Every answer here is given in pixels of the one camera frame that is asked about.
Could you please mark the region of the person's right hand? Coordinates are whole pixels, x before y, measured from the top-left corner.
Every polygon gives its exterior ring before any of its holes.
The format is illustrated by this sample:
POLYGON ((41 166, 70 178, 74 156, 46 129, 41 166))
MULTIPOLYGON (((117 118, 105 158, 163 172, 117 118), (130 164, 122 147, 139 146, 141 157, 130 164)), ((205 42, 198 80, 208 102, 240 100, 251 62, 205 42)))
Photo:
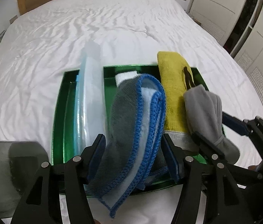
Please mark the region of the person's right hand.
POLYGON ((251 170, 251 171, 257 171, 257 169, 258 169, 257 165, 251 165, 248 167, 248 170, 251 170))

